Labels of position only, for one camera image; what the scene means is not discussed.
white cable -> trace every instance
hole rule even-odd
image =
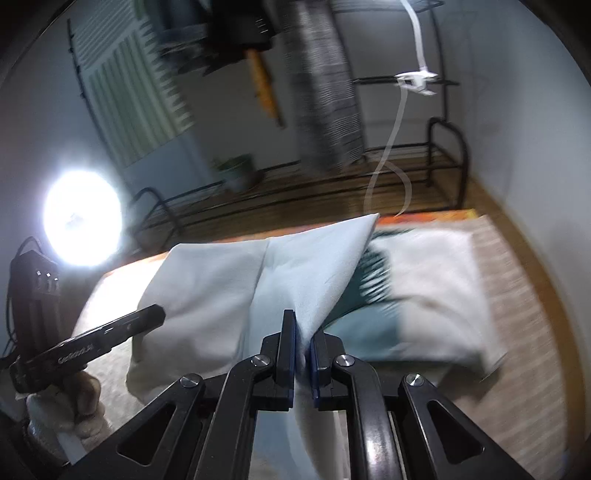
[[[392,145],[394,145],[394,141],[396,140],[396,136],[398,135],[398,131],[400,130],[400,124],[402,123],[402,116],[404,115],[404,108],[406,107],[407,98],[408,90],[401,88],[400,103],[398,104],[398,112],[396,113],[394,127],[392,127],[392,132],[390,133],[390,137],[388,138],[386,148],[384,148],[384,152],[382,153],[382,158],[379,161],[377,168],[374,170],[374,173],[371,175],[368,187],[365,190],[365,197],[363,198],[363,212],[366,215],[369,213],[369,208],[371,207],[371,197],[374,193],[375,183],[378,181],[378,176],[381,173],[384,166],[387,166],[391,171],[398,175],[400,180],[402,180],[402,183],[404,183],[404,205],[395,216],[402,215],[402,213],[404,213],[404,211],[410,205],[411,198],[413,197],[413,185],[411,184],[408,176],[396,165],[393,165],[387,161],[388,156],[392,151]]]
[[[410,21],[413,24],[414,44],[417,48],[418,67],[422,72],[428,72],[427,62],[425,61],[425,52],[423,51],[423,36],[421,34],[421,23],[418,20],[417,13],[413,10],[408,0],[400,0],[402,6],[407,11]]]

potted plant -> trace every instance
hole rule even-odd
[[[250,154],[238,155],[225,161],[214,158],[213,166],[223,182],[235,193],[253,188],[262,178],[261,173],[255,170]]]

black clamp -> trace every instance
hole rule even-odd
[[[295,319],[227,375],[181,377],[60,479],[246,480],[257,412],[293,406]]]
[[[532,480],[422,375],[380,379],[324,332],[310,369],[315,406],[347,411],[352,480]]]

plant pot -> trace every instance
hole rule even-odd
[[[245,192],[261,181],[262,174],[255,170],[252,156],[245,154],[228,162],[231,167],[218,170],[224,184],[234,193]]]

bright lamp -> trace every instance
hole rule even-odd
[[[90,171],[71,171],[49,191],[43,213],[47,238],[74,265],[98,265],[119,244],[122,217],[115,190]]]

